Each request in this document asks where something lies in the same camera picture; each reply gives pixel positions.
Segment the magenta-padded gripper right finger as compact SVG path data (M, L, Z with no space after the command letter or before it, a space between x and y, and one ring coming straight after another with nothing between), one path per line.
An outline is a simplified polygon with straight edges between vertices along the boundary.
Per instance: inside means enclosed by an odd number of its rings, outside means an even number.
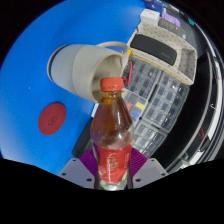
M155 159L147 159L138 150L132 149L127 177L127 188L137 189L167 176L167 171Z

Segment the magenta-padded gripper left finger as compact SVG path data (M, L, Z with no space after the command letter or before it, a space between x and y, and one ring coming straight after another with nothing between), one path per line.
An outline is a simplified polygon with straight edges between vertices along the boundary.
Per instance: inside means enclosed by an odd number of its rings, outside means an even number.
M70 159L58 176L83 188L94 189L97 162L93 150L87 151L80 158Z

